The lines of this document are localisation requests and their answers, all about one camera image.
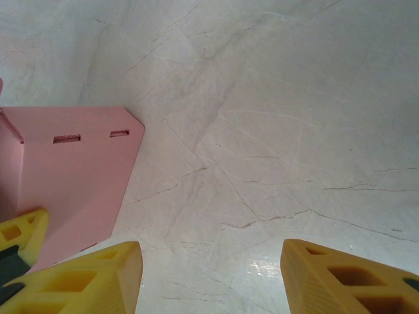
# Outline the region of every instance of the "white marble floor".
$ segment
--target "white marble floor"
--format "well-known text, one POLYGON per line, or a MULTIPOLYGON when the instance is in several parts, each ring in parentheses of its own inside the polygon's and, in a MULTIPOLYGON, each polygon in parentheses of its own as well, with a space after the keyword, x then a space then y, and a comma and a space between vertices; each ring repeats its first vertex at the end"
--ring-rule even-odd
POLYGON ((2 0, 0 105, 147 128, 137 313, 288 313, 282 241, 419 273, 419 1, 2 0))

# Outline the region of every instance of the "yellow foam block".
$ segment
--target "yellow foam block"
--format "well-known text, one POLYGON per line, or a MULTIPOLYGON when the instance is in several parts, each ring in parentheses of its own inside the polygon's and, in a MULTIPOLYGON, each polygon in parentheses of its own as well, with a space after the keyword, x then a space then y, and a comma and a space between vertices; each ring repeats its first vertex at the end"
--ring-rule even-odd
POLYGON ((139 243, 121 243, 9 282, 25 287, 0 314, 132 314, 142 273, 139 243))
POLYGON ((281 271, 292 314, 417 314, 419 276, 298 239, 281 271))
POLYGON ((34 265, 41 251, 47 228, 46 209, 38 209, 0 223, 0 252, 17 245, 20 258, 29 266, 34 265))

